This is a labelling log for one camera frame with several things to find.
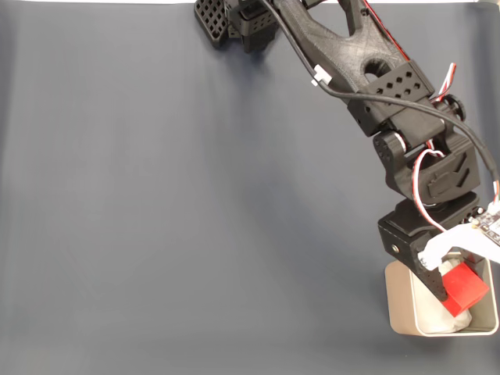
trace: cable connector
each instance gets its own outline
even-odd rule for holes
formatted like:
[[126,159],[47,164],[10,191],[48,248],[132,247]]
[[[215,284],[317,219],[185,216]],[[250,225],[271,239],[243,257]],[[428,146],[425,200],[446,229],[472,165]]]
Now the cable connector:
[[312,85],[316,87],[318,82],[322,81],[325,84],[329,84],[331,81],[331,75],[327,73],[325,69],[321,67],[321,65],[316,65],[314,67],[316,74],[314,75],[314,80],[311,81]]

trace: wire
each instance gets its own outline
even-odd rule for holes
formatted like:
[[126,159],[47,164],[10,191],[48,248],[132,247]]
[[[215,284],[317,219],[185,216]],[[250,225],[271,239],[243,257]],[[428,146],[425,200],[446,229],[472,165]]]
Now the wire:
[[452,62],[448,69],[448,73],[446,74],[445,81],[441,86],[441,90],[439,90],[437,97],[431,99],[432,102],[440,102],[441,100],[443,100],[448,91],[450,91],[450,88],[452,87],[453,84],[453,78],[455,77],[455,71],[456,71],[456,64]]
[[493,199],[493,203],[498,203],[499,202],[498,196],[500,195],[500,182],[498,182],[498,180],[496,180],[493,183],[493,191],[495,192],[495,198]]
[[[301,50],[300,46],[298,45],[297,41],[295,40],[294,36],[292,35],[290,28],[288,25],[284,22],[283,18],[281,18],[281,15],[275,8],[267,1],[267,0],[261,0],[262,4],[264,7],[266,7],[267,10],[274,16],[278,24],[280,25],[281,30],[283,31],[285,37],[288,39],[288,41],[291,44],[291,47],[294,49],[295,53],[297,54],[298,58],[301,60],[302,64],[308,71],[308,73],[314,77],[316,75],[316,71],[313,69],[311,63],[305,56],[304,52]],[[329,87],[327,84],[325,84],[322,80],[318,82],[318,85],[329,95],[335,97],[335,98],[340,98],[340,99],[348,99],[348,100],[361,100],[361,101],[369,101],[369,102],[382,102],[382,103],[387,103],[387,104],[392,104],[392,105],[400,105],[402,107],[410,108],[410,109],[415,109],[417,111],[420,111],[422,113],[427,113],[431,116],[437,117],[439,119],[448,121],[451,125],[454,127],[459,128],[473,143],[474,147],[477,149],[477,152],[479,152],[480,157],[483,159],[484,165],[488,169],[489,173],[491,174],[491,177],[493,181],[500,180],[500,175],[498,175],[498,169],[495,163],[495,160],[493,159],[493,156],[487,149],[486,145],[482,142],[481,139],[475,133],[470,129],[465,123],[462,121],[459,121],[456,118],[453,118],[433,107],[420,104],[420,103],[415,103],[415,102],[410,102],[404,99],[398,99],[398,98],[391,98],[388,96],[383,96],[383,95],[372,95],[372,94],[361,94],[361,93],[348,93],[348,92],[342,92],[342,91],[336,91],[333,88]]]
[[427,210],[425,210],[425,207],[422,203],[422,200],[420,199],[420,193],[419,193],[419,173],[420,173],[420,165],[422,164],[423,158],[428,155],[434,155],[434,156],[440,156],[442,158],[445,157],[445,154],[443,154],[441,151],[434,151],[434,150],[423,150],[420,155],[416,158],[414,167],[413,167],[413,174],[412,174],[412,187],[413,187],[413,201],[415,201],[415,205],[419,212],[422,214],[425,220],[427,220],[430,224],[434,225],[437,229],[439,229],[441,232],[445,232],[446,229],[443,228],[440,223],[435,221],[432,217],[430,217],[429,213]]

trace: white wire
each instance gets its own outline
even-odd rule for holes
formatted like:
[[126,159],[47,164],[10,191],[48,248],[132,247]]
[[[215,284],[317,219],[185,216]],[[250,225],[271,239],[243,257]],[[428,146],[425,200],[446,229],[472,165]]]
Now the white wire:
[[446,229],[443,228],[440,223],[435,221],[432,217],[430,217],[429,213],[427,210],[425,210],[425,207],[422,203],[422,200],[420,199],[420,193],[419,193],[419,173],[420,173],[420,165],[422,164],[422,160],[425,157],[425,155],[431,154],[434,156],[440,156],[442,158],[445,157],[445,154],[443,154],[441,151],[434,151],[434,150],[423,150],[420,155],[416,158],[415,165],[413,167],[413,176],[412,176],[412,182],[413,182],[413,200],[415,201],[415,205],[417,209],[420,211],[422,216],[427,220],[430,224],[434,225],[437,229],[439,229],[441,232],[445,232]]
[[439,93],[437,94],[436,101],[440,102],[442,100],[442,95],[452,86],[453,82],[453,76],[455,72],[456,64],[452,62],[450,64],[450,67],[448,69],[448,72],[446,73],[445,81],[443,82],[441,86],[441,90],[439,90]]

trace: black cable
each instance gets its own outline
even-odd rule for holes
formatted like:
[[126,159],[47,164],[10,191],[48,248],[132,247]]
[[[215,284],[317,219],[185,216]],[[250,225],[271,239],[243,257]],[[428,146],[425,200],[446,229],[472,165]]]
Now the black cable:
[[[294,49],[295,53],[297,56],[300,58],[302,64],[304,64],[305,68],[309,72],[309,74],[314,77],[316,75],[316,71],[313,69],[311,66],[309,60],[305,56],[304,52],[301,50],[300,46],[298,45],[297,41],[295,40],[293,34],[291,33],[290,29],[288,28],[288,25],[284,22],[284,20],[281,18],[281,15],[278,13],[275,8],[268,3],[267,0],[261,0],[261,3],[266,7],[267,10],[270,11],[270,13],[274,16],[278,24],[280,25],[281,30],[287,37],[288,41],[291,44],[291,47]],[[388,96],[383,96],[383,95],[372,95],[372,94],[362,94],[362,93],[350,93],[350,92],[342,92],[342,91],[336,91],[327,84],[325,84],[322,81],[318,82],[318,85],[329,95],[335,97],[335,98],[340,98],[340,99],[348,99],[348,100],[364,100],[368,102],[381,102],[381,103],[388,103],[392,105],[400,105],[402,107],[410,108],[410,109],[415,109],[417,111],[421,111],[423,113],[427,113],[431,116],[437,117],[439,119],[448,121],[451,125],[458,127],[473,143],[474,147],[477,149],[479,152],[480,157],[483,159],[484,165],[488,169],[488,171],[491,174],[491,177],[493,178],[493,181],[500,180],[500,176],[498,175],[498,169],[495,163],[495,160],[493,159],[493,156],[491,155],[490,151],[486,147],[486,145],[482,142],[481,139],[473,132],[470,127],[465,125],[462,121],[459,121],[446,113],[443,113],[435,108],[428,107],[426,105],[420,104],[420,103],[415,103],[415,102],[410,102],[408,100],[404,99],[397,99],[397,98],[391,98]]]

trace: white plastic clip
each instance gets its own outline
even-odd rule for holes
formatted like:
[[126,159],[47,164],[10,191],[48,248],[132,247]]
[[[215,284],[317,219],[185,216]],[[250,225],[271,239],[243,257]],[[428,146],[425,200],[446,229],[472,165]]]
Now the white plastic clip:
[[431,238],[425,249],[419,253],[422,266],[428,270],[435,270],[443,262],[442,258],[452,248],[463,248],[483,258],[500,263],[500,248],[486,237],[480,229],[472,223],[460,224]]
[[329,84],[331,81],[331,75],[327,73],[325,69],[323,69],[320,65],[316,65],[314,67],[314,70],[316,71],[316,75],[314,76],[314,79],[311,81],[313,86],[317,86],[318,82],[322,81],[325,84]]

